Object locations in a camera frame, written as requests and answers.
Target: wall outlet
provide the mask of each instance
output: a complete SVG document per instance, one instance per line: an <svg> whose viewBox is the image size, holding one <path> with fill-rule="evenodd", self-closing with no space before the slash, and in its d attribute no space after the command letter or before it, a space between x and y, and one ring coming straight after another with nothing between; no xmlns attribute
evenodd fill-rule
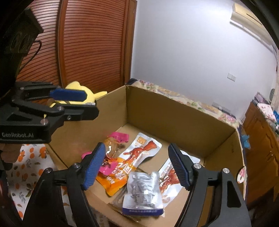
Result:
<svg viewBox="0 0 279 227"><path fill-rule="evenodd" d="M230 80L232 80L232 81L234 81L235 82L235 80L236 80L236 77L234 76L234 75L232 75L232 74L228 74L228 79L230 79Z"/></svg>

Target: silver bolt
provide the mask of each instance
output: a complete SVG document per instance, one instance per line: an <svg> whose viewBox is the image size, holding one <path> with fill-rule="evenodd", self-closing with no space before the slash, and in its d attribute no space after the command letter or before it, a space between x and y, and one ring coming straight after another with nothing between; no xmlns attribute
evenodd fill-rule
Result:
<svg viewBox="0 0 279 227"><path fill-rule="evenodd" d="M48 119L42 119L41 121L40 121L40 123L42 124L42 125L47 125L48 123L49 123L49 121L48 121Z"/></svg>
<svg viewBox="0 0 279 227"><path fill-rule="evenodd" d="M223 172L224 172L224 173L229 173L230 170L229 170L228 168L223 168Z"/></svg>
<svg viewBox="0 0 279 227"><path fill-rule="evenodd" d="M46 168L46 169L45 169L45 172L46 172L46 173L50 173L50 172L51 172L51 168Z"/></svg>
<svg viewBox="0 0 279 227"><path fill-rule="evenodd" d="M62 111L62 110L64 110L64 107L57 107L57 109L58 109L59 111Z"/></svg>
<svg viewBox="0 0 279 227"><path fill-rule="evenodd" d="M194 167L195 167L196 169L200 169L200 168L201 168L201 164L195 163L195 164L194 164Z"/></svg>
<svg viewBox="0 0 279 227"><path fill-rule="evenodd" d="M74 167L75 169L79 168L79 167L80 167L80 163L78 163L78 162L74 163L74 164L73 164L73 167Z"/></svg>

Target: yellow stuffed animal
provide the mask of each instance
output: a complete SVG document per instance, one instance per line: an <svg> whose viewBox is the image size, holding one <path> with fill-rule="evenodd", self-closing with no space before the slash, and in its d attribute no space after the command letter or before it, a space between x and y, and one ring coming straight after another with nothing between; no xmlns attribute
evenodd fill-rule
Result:
<svg viewBox="0 0 279 227"><path fill-rule="evenodd" d="M85 86L81 86L79 82L74 81L72 83L69 83L66 87L66 89L73 89L73 90L83 90L87 94L87 99L84 100L83 102L76 102L76 101L55 101L56 103L61 103L61 104L73 104L73 105L83 105L86 103L94 103L96 99L104 96L107 94L106 91L101 91L99 93L94 94L89 88Z"/></svg>

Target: wooden cabinet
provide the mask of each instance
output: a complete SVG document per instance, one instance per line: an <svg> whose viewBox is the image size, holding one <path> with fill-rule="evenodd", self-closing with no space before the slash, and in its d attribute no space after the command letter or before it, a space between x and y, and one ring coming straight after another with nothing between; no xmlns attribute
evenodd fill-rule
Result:
<svg viewBox="0 0 279 227"><path fill-rule="evenodd" d="M260 110L251 102L244 121L250 136L250 150L246 150L248 174L248 204L257 200L277 185L279 147L275 133Z"/></svg>

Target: black cable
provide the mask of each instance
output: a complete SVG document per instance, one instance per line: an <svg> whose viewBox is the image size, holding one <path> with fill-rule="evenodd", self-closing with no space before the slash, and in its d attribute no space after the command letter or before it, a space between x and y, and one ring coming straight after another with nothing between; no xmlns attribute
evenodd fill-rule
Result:
<svg viewBox="0 0 279 227"><path fill-rule="evenodd" d="M41 47L42 47L42 41L41 40L35 40L34 42L38 42L40 43L39 48L37 49L36 53L28 60L28 62L26 62L20 69L19 72L30 62L32 61L32 59L38 54L38 52L40 51Z"/></svg>

